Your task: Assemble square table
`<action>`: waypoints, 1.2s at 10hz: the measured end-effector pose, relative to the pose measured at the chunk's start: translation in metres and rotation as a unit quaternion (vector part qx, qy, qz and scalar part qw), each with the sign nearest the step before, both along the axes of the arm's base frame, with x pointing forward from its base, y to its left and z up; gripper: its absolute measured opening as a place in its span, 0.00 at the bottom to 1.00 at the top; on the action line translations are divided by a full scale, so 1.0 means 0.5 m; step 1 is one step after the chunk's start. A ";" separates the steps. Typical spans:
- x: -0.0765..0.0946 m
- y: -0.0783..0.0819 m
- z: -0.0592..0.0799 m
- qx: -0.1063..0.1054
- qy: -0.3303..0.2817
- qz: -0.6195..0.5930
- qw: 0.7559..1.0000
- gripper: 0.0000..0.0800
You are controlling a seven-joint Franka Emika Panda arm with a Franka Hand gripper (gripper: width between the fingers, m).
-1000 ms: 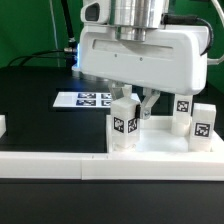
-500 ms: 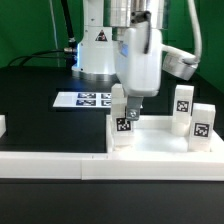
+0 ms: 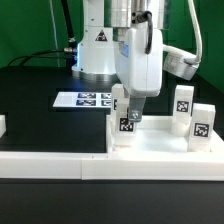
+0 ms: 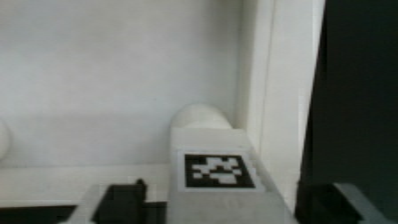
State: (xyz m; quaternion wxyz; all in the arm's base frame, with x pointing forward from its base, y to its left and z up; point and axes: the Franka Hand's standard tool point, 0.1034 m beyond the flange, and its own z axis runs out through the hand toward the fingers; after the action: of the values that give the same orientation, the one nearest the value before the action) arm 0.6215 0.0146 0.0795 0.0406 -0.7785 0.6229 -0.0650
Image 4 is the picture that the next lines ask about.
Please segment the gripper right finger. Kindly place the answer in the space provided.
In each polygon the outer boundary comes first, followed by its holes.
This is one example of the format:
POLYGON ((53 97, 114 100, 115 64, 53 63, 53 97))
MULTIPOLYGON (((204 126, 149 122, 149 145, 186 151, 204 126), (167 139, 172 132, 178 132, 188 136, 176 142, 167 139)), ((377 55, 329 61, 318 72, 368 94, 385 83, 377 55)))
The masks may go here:
POLYGON ((337 182, 298 188, 295 217, 300 224, 391 224, 357 186, 337 182))

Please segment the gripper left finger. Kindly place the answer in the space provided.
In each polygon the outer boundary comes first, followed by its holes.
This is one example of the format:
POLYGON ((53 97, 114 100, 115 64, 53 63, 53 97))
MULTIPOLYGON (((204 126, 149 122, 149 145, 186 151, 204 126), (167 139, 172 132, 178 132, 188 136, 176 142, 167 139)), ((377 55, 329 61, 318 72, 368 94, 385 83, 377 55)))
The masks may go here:
POLYGON ((58 224, 165 224, 167 202, 147 200, 147 184, 94 187, 69 218, 58 224))

